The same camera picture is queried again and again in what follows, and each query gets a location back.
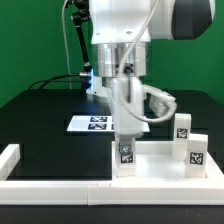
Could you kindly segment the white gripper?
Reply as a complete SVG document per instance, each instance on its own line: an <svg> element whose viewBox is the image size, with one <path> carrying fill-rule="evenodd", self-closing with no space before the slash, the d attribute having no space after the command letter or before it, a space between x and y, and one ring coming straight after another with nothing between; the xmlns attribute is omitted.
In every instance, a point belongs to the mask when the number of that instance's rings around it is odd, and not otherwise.
<svg viewBox="0 0 224 224"><path fill-rule="evenodd" d="M123 123L128 120L141 121L143 117L143 88L138 78L112 80L111 114L115 134L119 137L119 153L121 156L130 156L133 151L132 138L140 137L142 131L140 127L128 128Z"/></svg>

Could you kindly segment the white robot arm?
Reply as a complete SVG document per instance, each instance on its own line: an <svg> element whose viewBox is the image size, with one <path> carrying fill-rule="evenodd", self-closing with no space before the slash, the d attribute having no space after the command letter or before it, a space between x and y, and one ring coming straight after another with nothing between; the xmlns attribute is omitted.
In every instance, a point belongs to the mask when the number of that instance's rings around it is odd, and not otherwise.
<svg viewBox="0 0 224 224"><path fill-rule="evenodd" d="M215 0L73 0L76 26L91 21L97 75L106 78L117 150L134 152L144 123L161 123L176 111L175 98L141 83L153 39L193 40L212 24Z"/></svg>

